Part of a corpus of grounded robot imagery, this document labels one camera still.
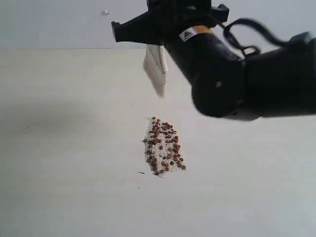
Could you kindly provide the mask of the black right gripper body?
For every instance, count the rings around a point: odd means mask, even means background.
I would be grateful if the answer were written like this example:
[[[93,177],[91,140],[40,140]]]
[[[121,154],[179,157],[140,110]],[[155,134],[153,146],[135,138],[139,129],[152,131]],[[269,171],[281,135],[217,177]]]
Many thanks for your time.
[[[229,16],[228,7],[212,6],[210,0],[148,0],[147,7],[154,15],[158,43],[166,49],[182,46],[186,29],[198,25],[214,28]]]

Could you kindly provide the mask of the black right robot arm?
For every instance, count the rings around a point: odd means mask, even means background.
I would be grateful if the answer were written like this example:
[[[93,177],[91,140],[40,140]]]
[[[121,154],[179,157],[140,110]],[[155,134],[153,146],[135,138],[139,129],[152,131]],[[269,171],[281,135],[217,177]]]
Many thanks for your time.
[[[275,50],[250,53],[231,33],[229,9],[209,0],[149,0],[148,10],[121,24],[112,22],[116,42],[146,45],[145,72],[159,96],[167,82],[168,53],[191,86],[203,115],[255,120],[316,113],[316,40],[310,33],[278,39],[262,24],[240,18]]]

